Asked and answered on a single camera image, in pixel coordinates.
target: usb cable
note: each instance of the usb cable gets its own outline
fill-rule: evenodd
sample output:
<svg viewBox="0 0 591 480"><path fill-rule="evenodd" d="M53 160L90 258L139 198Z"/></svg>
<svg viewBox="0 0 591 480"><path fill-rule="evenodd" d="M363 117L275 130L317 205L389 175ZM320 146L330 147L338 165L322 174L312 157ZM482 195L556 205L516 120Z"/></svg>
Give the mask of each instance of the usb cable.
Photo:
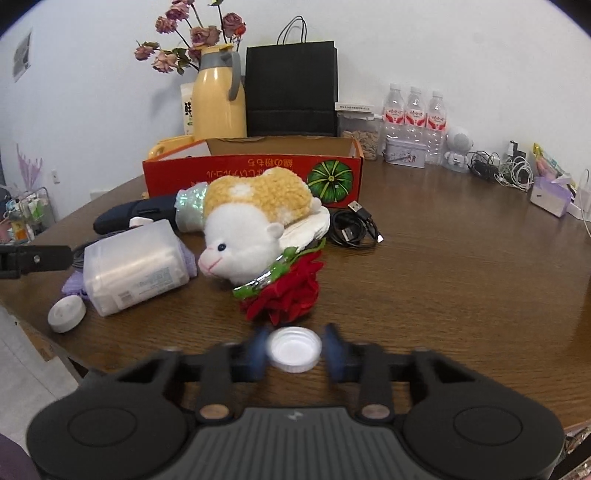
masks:
<svg viewBox="0 0 591 480"><path fill-rule="evenodd" d="M330 215L328 239L340 247L367 249L384 241L371 214L358 202Z"/></svg>

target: white wall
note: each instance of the white wall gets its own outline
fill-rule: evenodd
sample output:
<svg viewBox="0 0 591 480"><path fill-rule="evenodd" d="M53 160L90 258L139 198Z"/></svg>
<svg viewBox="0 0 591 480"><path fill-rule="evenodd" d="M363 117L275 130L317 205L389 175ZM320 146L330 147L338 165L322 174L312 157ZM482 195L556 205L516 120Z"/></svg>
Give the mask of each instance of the white wall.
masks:
<svg viewBox="0 0 591 480"><path fill-rule="evenodd" d="M196 0L204 20L216 10ZM0 151L9 182L22 183L16 143L43 157L59 216L91 190L141 174L159 139L182 133L180 83L132 55L166 0L44 0L0 40ZM342 101L380 105L388 83L445 94L453 123L478 148L540 142L575 178L591 166L591 39L547 0L227 0L247 23L244 46L274 43L297 14L308 40L334 39ZM32 66L11 78L17 43L33 29ZM295 39L298 32L293 32ZM57 169L61 183L53 185Z"/></svg>

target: white cable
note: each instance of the white cable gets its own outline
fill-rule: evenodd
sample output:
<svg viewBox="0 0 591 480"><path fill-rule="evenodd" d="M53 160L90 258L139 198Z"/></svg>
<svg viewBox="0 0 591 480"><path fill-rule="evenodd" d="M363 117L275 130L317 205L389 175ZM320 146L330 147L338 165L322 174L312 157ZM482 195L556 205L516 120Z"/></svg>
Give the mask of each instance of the white cable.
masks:
<svg viewBox="0 0 591 480"><path fill-rule="evenodd" d="M586 168L585 171L581 174L581 181L579 182L579 187L577 189L577 195L575 197L575 200L578 198L579 200L579 208L581 209L581 215L583 216L583 223L585 224L585 228L587 229L587 233L589 234L589 236L591 237L591 232L589 231L589 226L587 225L587 219L585 218L585 211L583 210L583 199L581 198L581 190L583 190L583 175L585 175L585 173L587 173L587 180L585 181L585 186L587 186L589 184L589 169Z"/></svg>
<svg viewBox="0 0 591 480"><path fill-rule="evenodd" d="M522 183L519 177L523 171L527 173L527 181ZM511 176L511 181L505 178L507 174ZM534 184L534 172L530 163L524 157L510 158L507 162L499 165L499 173L495 178L504 187L513 187L522 192L529 191Z"/></svg>

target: cardboard box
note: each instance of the cardboard box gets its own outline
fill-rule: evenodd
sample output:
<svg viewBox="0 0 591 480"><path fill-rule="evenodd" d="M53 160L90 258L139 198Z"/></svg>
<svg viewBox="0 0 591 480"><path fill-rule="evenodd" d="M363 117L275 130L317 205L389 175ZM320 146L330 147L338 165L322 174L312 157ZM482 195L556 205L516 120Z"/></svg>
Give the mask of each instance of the cardboard box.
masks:
<svg viewBox="0 0 591 480"><path fill-rule="evenodd" d="M346 207L359 197L363 153L352 138L254 137L202 140L145 160L151 197L177 193L225 175L254 177L289 168L326 206Z"/></svg>

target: artificial rose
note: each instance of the artificial rose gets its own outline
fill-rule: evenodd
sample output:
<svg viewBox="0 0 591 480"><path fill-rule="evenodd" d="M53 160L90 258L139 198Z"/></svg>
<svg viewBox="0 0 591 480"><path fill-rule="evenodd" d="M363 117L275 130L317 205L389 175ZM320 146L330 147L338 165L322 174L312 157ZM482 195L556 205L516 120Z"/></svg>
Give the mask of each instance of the artificial rose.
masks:
<svg viewBox="0 0 591 480"><path fill-rule="evenodd" d="M166 18L169 20L185 20L189 18L189 6L184 2L178 2L172 5L166 11Z"/></svg>
<svg viewBox="0 0 591 480"><path fill-rule="evenodd" d="M189 47L187 49L187 55L189 55L189 57L191 57L192 60L201 61L201 48Z"/></svg>
<svg viewBox="0 0 591 480"><path fill-rule="evenodd" d="M207 45L213 47L220 40L221 30L218 30L215 25L208 27L194 27L191 29L191 41L195 47Z"/></svg>
<svg viewBox="0 0 591 480"><path fill-rule="evenodd" d="M225 36L228 38L240 37L246 31L246 25L242 17L235 13L226 14L222 19L222 28Z"/></svg>
<svg viewBox="0 0 591 480"><path fill-rule="evenodd" d="M166 53L161 50L156 55L152 67L159 72L170 73L173 71L173 67L177 67L177 56L174 53Z"/></svg>
<svg viewBox="0 0 591 480"><path fill-rule="evenodd" d="M170 20L166 17L158 17L156 19L156 31L158 33L171 33L177 29L177 21Z"/></svg>
<svg viewBox="0 0 591 480"><path fill-rule="evenodd" d="M263 313L273 325L289 323L308 313L318 299L316 272L324 264L314 262L322 251L311 252L300 257L289 272L263 288L256 297L242 300L241 309L246 319L252 320Z"/></svg>
<svg viewBox="0 0 591 480"><path fill-rule="evenodd" d="M140 45L135 49L135 58L138 60L148 60L152 53L154 53L154 49L152 47Z"/></svg>

